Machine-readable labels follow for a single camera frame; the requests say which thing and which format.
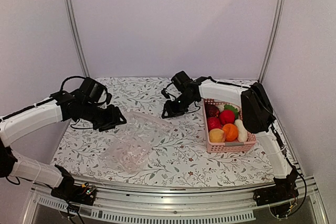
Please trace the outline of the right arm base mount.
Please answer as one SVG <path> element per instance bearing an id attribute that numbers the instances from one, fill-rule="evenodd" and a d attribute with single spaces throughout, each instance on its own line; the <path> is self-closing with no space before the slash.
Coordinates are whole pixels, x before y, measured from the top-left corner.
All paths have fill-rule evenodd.
<path id="1" fill-rule="evenodd" d="M 257 206 L 269 206 L 270 213 L 278 219 L 289 217 L 297 205 L 299 193 L 296 184 L 293 187 L 274 185 L 254 191 L 253 200 Z"/>

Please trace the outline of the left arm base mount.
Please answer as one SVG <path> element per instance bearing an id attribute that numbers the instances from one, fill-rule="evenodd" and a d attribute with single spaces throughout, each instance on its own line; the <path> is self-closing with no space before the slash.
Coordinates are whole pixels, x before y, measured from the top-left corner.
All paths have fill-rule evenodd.
<path id="1" fill-rule="evenodd" d="M 74 180 L 65 180 L 58 187 L 51 190 L 53 197 L 62 199 L 66 202 L 92 206 L 97 194 L 97 188 L 88 182 L 75 185 Z"/>

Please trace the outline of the clear zip top bag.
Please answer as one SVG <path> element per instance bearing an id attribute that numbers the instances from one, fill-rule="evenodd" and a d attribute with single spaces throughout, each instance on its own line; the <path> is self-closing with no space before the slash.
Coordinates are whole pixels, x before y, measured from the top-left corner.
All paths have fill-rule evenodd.
<path id="1" fill-rule="evenodd" d="M 129 111 L 126 124 L 111 135 L 111 145 L 101 154 L 100 160 L 117 172 L 134 174 L 148 162 L 153 147 L 165 141 L 175 125 L 148 114 Z"/>

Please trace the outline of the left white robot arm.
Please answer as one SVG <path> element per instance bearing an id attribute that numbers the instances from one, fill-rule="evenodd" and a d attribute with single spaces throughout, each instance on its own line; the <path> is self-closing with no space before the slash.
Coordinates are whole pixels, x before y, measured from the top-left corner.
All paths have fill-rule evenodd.
<path id="1" fill-rule="evenodd" d="M 22 156 L 10 147 L 36 130 L 69 119 L 88 121 L 99 132 L 127 122 L 120 109 L 112 104 L 102 108 L 100 103 L 86 101 L 66 91 L 54 93 L 38 103 L 1 117 L 1 177 L 17 177 L 46 184 L 57 188 L 67 200 L 75 199 L 78 188 L 64 168 Z"/>

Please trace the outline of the red mushroom toy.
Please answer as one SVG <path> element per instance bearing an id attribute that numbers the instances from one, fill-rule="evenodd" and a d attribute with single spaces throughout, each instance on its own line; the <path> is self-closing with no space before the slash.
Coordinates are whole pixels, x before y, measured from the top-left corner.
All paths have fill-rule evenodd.
<path id="1" fill-rule="evenodd" d="M 236 119 L 235 113 L 231 110 L 223 110 L 218 118 L 222 125 L 233 124 Z"/>

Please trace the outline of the yellow peach toy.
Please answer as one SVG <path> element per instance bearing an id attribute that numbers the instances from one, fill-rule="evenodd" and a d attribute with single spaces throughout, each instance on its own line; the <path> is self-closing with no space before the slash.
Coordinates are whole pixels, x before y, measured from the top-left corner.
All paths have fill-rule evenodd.
<path id="1" fill-rule="evenodd" d="M 221 129 L 212 129 L 209 131 L 208 135 L 211 143 L 223 143 L 226 139 L 226 134 Z"/>

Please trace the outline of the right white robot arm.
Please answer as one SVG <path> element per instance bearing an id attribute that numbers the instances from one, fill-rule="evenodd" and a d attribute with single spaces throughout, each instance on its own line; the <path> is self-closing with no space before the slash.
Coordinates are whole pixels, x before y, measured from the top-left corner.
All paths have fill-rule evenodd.
<path id="1" fill-rule="evenodd" d="M 241 108 L 243 126 L 255 134 L 262 144 L 274 171 L 275 185 L 268 189 L 255 191 L 255 197 L 261 199 L 269 196 L 282 201 L 298 196 L 296 179 L 299 176 L 295 166 L 287 157 L 287 150 L 274 127 L 276 120 L 270 101 L 263 85 L 255 82 L 250 87 L 220 82 L 212 77 L 191 79 L 184 71 L 177 73 L 172 79 L 180 95 L 176 98 L 162 90 L 167 98 L 162 118 L 173 118 L 184 115 L 188 107 L 202 99 L 214 99 L 236 104 Z"/>

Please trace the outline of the dark purple fruit toy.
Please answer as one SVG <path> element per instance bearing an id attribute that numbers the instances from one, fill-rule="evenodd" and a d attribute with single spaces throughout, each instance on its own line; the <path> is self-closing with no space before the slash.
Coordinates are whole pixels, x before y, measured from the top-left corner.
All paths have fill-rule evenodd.
<path id="1" fill-rule="evenodd" d="M 217 118 L 220 114 L 220 110 L 217 106 L 213 104 L 205 104 L 205 114 L 207 118 L 215 117 Z"/>

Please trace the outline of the red strawberry toy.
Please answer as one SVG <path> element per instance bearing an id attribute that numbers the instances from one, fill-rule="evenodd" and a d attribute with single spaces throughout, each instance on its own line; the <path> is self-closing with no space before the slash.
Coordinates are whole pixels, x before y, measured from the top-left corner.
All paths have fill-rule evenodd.
<path id="1" fill-rule="evenodd" d="M 207 118 L 207 128 L 208 128 L 208 131 L 211 131 L 213 129 L 221 129 L 222 125 L 220 123 L 219 118 L 217 117 Z"/>

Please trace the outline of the orange tangerine toy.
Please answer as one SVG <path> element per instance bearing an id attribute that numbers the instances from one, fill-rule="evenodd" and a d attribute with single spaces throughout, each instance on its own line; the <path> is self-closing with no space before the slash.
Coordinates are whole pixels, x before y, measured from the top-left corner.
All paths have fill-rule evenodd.
<path id="1" fill-rule="evenodd" d="M 234 124 L 231 123 L 225 124 L 222 130 L 226 135 L 225 138 L 226 142 L 233 142 L 238 138 L 238 128 Z"/>

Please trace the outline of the pink plastic basket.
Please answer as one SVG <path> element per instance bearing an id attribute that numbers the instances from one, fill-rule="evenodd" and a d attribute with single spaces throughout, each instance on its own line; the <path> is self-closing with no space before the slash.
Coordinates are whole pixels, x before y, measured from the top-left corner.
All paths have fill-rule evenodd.
<path id="1" fill-rule="evenodd" d="M 207 117 L 205 114 L 205 104 L 232 104 L 223 101 L 215 101 L 213 99 L 204 99 L 203 100 L 203 116 L 205 121 L 205 139 L 206 139 L 206 149 L 208 153 L 227 153 L 227 152 L 246 152 L 250 150 L 257 142 L 256 137 L 254 134 L 248 132 L 248 140 L 246 142 L 239 142 L 238 139 L 234 140 L 233 142 L 223 142 L 223 143 L 211 143 L 209 141 L 209 131 L 207 128 Z M 239 113 L 239 118 L 242 120 L 242 112 Z"/>

